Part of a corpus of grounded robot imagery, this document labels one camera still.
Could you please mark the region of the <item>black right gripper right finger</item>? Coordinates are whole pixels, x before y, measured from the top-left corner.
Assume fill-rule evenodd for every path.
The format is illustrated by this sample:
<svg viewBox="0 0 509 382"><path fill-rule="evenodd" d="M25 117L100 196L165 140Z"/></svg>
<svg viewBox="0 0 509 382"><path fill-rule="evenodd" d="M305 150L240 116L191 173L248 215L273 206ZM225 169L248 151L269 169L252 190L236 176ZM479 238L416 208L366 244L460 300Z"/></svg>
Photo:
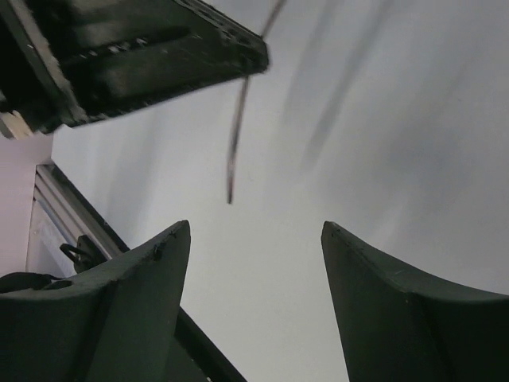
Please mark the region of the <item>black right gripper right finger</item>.
<svg viewBox="0 0 509 382"><path fill-rule="evenodd" d="M505 294L421 271L331 221L321 246L349 380L507 380Z"/></svg>

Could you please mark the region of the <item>silver metal fork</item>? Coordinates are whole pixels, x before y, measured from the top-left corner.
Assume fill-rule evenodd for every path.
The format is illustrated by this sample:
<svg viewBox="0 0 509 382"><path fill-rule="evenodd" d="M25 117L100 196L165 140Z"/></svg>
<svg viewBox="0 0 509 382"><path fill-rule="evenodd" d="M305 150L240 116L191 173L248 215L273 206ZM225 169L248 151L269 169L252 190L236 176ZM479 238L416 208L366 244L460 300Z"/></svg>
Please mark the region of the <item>silver metal fork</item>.
<svg viewBox="0 0 509 382"><path fill-rule="evenodd" d="M270 11L270 15L267 18L261 32L261 37L267 37L269 32L274 26L274 23L277 21L279 15L284 9L287 0L277 0L274 4L272 10ZM226 198L227 203L229 205L233 204L234 201L234 192L235 192L235 171L236 171L236 162L238 156L238 148L239 148L239 138L241 135L242 124L243 124L243 115L246 108L247 94L249 91L251 82L251 77L246 76L243 78L242 87L239 90L239 95L237 98L234 118L231 126L230 133L230 142L228 146L227 152L227 179L226 179Z"/></svg>

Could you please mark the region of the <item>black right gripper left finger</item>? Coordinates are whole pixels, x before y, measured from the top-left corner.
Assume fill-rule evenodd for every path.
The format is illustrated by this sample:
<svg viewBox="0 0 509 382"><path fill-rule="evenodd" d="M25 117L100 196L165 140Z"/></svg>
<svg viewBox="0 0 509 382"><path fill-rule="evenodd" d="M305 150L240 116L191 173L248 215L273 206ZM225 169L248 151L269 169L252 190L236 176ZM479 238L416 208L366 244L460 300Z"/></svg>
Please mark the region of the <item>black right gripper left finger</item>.
<svg viewBox="0 0 509 382"><path fill-rule="evenodd" d="M88 271L2 294L2 380L168 380L190 243L182 220Z"/></svg>

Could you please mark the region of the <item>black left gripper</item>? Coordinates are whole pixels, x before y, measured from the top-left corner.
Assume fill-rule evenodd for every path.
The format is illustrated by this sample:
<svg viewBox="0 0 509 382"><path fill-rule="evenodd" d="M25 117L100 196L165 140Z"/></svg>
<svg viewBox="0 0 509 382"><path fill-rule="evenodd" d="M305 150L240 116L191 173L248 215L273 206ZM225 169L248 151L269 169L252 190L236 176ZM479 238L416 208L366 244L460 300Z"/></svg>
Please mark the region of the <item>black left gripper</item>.
<svg viewBox="0 0 509 382"><path fill-rule="evenodd" d="M268 65L259 35L202 1L4 1L1 131L97 123Z"/></svg>

